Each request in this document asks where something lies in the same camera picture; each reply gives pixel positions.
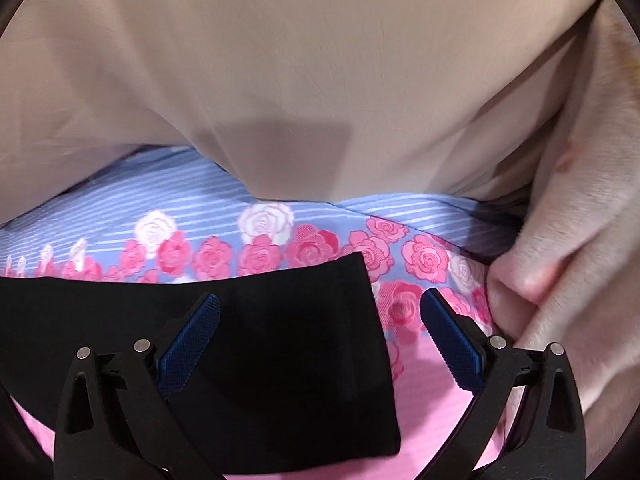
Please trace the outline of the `black pants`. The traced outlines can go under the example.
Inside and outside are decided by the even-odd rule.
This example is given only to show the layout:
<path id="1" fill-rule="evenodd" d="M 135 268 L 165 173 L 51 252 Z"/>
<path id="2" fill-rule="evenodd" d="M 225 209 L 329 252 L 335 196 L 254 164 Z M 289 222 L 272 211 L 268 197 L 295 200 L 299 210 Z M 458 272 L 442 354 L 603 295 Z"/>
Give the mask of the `black pants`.
<path id="1" fill-rule="evenodd" d="M 52 427 L 77 350 L 127 349 L 206 294 L 220 323 L 167 404 L 224 474 L 275 474 L 400 450 L 390 357 L 360 255 L 186 284 L 6 278 L 1 381 Z"/>

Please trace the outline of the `floral beige blanket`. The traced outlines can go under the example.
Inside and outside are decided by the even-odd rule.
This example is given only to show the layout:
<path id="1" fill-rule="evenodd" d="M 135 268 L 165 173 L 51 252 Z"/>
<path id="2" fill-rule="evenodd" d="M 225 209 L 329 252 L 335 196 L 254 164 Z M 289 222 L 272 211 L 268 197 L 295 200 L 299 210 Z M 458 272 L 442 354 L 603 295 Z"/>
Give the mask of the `floral beige blanket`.
<path id="1" fill-rule="evenodd" d="M 602 0 L 513 247 L 488 298 L 518 346 L 562 344 L 585 415 L 587 466 L 639 405 L 639 41 Z"/>

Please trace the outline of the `pink rose bed sheet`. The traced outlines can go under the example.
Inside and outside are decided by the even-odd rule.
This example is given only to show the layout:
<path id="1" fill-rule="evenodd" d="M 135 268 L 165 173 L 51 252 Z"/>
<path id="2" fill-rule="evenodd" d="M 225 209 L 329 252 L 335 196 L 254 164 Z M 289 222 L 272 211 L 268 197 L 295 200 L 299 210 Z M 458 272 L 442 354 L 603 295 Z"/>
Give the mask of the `pink rose bed sheet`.
<path id="1" fill-rule="evenodd" d="M 457 312 L 494 330 L 490 259 L 521 219 L 508 203 L 387 194 L 331 203 L 271 203 L 190 148 L 116 162 L 1 229 L 6 278 L 174 283 L 324 263 L 360 252 L 378 306 L 402 437 L 386 460 L 311 471 L 315 479 L 411 479 L 470 402 L 420 319 L 436 287 Z"/>

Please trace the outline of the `beige duvet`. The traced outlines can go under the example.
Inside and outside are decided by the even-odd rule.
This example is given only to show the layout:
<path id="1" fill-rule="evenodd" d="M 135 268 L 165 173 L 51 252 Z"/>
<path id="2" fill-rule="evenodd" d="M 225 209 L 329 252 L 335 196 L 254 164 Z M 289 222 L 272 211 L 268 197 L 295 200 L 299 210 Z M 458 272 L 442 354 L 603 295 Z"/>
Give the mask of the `beige duvet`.
<path id="1" fill-rule="evenodd" d="M 143 145 L 265 200 L 492 200 L 535 172 L 598 0 L 11 0 L 1 217 Z"/>

